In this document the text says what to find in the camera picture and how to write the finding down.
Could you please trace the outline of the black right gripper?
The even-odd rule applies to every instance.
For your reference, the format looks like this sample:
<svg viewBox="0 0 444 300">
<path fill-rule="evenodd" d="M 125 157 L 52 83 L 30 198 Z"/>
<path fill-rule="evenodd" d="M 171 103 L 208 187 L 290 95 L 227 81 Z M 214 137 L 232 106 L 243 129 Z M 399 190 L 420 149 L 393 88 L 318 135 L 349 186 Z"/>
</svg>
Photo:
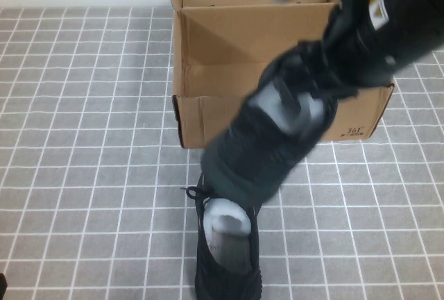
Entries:
<svg viewBox="0 0 444 300">
<path fill-rule="evenodd" d="M 330 74 L 354 87 L 386 85 L 434 48 L 434 0 L 341 0 L 323 51 Z"/>
</svg>

